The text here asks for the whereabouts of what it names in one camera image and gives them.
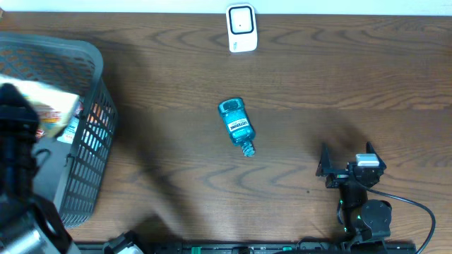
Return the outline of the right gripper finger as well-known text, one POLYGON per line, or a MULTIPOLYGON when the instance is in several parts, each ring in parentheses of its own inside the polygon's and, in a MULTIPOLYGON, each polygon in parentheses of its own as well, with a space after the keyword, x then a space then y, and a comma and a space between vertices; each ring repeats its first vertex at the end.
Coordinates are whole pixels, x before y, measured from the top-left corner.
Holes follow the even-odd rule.
POLYGON ((328 146, 323 143, 321 146, 321 158, 317 166, 316 176, 327 176, 333 173, 333 166, 331 164, 328 146))
POLYGON ((366 152, 369 155, 369 160, 367 162, 369 167, 379 167, 382 169, 386 169, 387 166, 384 163, 384 161, 380 158, 380 156, 377 154, 376 150, 374 149, 371 142, 366 143, 366 152))

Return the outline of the grey plastic shopping basket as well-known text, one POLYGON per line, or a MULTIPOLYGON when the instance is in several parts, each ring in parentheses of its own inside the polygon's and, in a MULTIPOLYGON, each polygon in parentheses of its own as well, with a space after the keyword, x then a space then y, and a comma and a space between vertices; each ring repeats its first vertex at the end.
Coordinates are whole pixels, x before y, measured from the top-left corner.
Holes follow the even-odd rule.
POLYGON ((100 51, 88 42, 1 33, 1 74, 80 97, 73 143, 43 136, 34 147, 51 152, 34 179, 34 191, 55 204, 66 228, 93 215, 117 128, 119 115, 102 80, 103 66, 100 51))

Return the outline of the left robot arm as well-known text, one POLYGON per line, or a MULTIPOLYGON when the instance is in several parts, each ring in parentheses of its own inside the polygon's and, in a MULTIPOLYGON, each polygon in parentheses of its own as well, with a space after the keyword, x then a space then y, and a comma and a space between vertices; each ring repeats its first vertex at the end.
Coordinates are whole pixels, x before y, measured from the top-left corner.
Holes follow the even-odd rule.
POLYGON ((51 200, 33 192, 39 117, 10 83, 1 86, 1 252, 80 253, 51 200))

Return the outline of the yellow snack bag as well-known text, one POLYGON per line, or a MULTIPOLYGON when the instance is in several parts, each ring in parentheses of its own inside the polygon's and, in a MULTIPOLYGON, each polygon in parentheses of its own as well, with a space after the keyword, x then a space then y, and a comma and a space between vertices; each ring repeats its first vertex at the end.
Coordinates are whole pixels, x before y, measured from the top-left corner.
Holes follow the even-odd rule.
POLYGON ((53 138, 64 130, 79 101, 78 95, 39 81, 21 80, 1 74, 1 84, 4 83, 12 84, 37 112, 40 118, 37 138, 53 138))

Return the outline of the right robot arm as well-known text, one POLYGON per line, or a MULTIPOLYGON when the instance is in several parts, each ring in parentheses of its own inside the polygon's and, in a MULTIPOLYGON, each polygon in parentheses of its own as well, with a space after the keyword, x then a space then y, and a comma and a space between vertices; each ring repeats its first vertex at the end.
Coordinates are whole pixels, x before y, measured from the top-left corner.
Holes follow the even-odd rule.
POLYGON ((391 235, 391 204, 370 200, 367 195, 385 169, 386 164, 371 143, 366 144, 365 153, 355 155, 355 161, 347 163, 343 169, 333 166, 327 144, 321 146, 316 175, 326 179, 327 188, 340 191, 337 217, 345 228, 345 236, 340 241, 343 250, 351 250, 361 243, 381 241, 391 235))

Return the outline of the light blue wet wipes pack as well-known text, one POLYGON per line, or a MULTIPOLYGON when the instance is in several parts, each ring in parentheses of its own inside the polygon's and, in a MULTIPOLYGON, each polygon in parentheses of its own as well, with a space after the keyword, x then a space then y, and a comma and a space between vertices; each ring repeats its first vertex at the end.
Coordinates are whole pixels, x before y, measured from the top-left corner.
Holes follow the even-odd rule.
POLYGON ((76 135, 78 124, 79 118, 73 116, 68 126, 64 129, 63 133, 56 140, 62 143, 72 144, 76 135))

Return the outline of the teal mouthwash bottle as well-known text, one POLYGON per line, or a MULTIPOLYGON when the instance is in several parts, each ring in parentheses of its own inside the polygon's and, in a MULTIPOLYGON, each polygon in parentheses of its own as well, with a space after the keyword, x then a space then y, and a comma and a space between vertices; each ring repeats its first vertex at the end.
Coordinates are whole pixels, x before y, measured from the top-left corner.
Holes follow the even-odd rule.
POLYGON ((218 111, 232 144, 241 147, 245 157, 253 157, 256 153, 253 145, 256 133, 242 98, 235 97, 219 103, 218 111))

